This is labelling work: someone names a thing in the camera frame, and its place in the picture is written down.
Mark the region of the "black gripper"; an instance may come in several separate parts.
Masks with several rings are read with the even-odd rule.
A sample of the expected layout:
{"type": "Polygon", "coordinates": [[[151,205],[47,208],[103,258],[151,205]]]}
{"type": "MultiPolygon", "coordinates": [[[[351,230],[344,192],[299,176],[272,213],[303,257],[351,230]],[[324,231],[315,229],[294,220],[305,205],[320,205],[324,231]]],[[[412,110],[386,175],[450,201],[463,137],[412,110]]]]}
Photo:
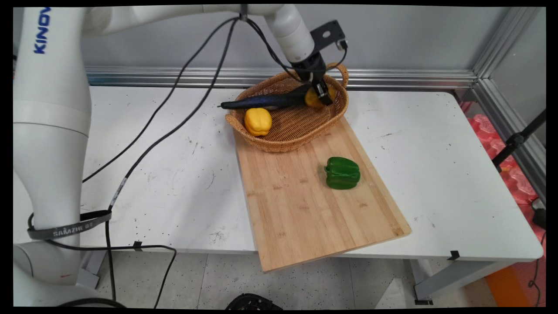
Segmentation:
{"type": "Polygon", "coordinates": [[[326,81],[322,81],[327,66],[321,52],[315,52],[303,61],[291,62],[291,66],[301,82],[311,84],[313,90],[317,91],[317,97],[323,105],[333,104],[334,88],[329,87],[326,81]]]}

